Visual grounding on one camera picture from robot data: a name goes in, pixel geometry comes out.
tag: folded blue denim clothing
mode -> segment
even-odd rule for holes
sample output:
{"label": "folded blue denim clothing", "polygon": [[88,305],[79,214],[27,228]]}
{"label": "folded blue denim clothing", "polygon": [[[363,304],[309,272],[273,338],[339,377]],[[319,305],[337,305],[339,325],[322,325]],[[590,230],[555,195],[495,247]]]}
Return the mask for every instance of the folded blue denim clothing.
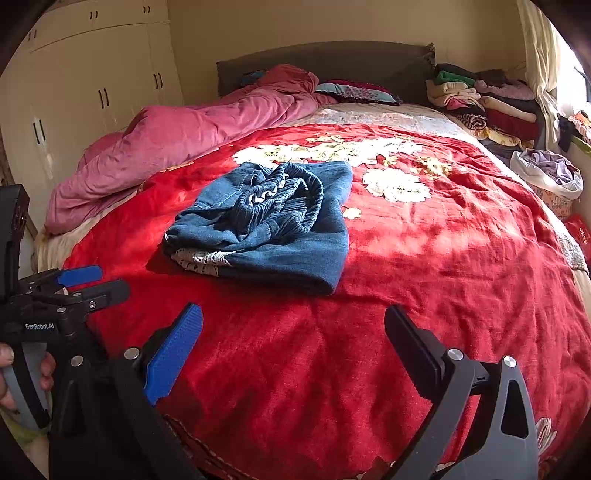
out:
{"label": "folded blue denim clothing", "polygon": [[330,294],[349,250],[346,162],[245,163],[203,189],[164,235],[183,268]]}

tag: headboard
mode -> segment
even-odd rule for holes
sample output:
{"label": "headboard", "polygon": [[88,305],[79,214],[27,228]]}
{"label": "headboard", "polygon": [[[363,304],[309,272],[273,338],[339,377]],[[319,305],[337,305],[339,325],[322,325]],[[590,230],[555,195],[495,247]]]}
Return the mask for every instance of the headboard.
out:
{"label": "headboard", "polygon": [[245,73],[289,63],[331,79],[382,85],[406,103],[429,105],[425,80],[435,67],[435,47],[383,41],[329,41],[273,48],[217,63],[218,92],[226,95]]}

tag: wardrobe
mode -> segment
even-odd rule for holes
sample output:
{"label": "wardrobe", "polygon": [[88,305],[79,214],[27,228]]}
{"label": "wardrobe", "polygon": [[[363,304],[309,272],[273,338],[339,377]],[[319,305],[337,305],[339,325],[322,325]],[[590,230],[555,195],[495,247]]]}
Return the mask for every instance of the wardrobe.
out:
{"label": "wardrobe", "polygon": [[165,0],[56,2],[0,77],[0,131],[35,227],[92,142],[145,106],[182,104]]}

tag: red bag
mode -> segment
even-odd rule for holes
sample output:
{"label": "red bag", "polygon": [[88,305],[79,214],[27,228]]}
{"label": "red bag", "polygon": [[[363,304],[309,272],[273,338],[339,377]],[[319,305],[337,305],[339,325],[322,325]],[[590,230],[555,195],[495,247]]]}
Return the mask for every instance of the red bag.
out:
{"label": "red bag", "polygon": [[585,261],[591,261],[591,232],[583,218],[578,213],[574,213],[564,221],[564,225],[580,245]]}

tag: blue gripper pad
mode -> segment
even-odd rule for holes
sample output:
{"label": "blue gripper pad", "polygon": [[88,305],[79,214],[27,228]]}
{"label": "blue gripper pad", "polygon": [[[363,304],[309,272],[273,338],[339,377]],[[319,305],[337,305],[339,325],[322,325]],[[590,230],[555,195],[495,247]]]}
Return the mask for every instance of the blue gripper pad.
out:
{"label": "blue gripper pad", "polygon": [[73,287],[74,285],[81,285],[91,281],[100,280],[103,277],[103,271],[98,265],[91,265],[90,267],[71,268],[64,270],[57,282],[65,287]]}
{"label": "blue gripper pad", "polygon": [[170,334],[146,368],[144,393],[152,405],[172,390],[202,329],[201,308],[190,303],[174,322]]}

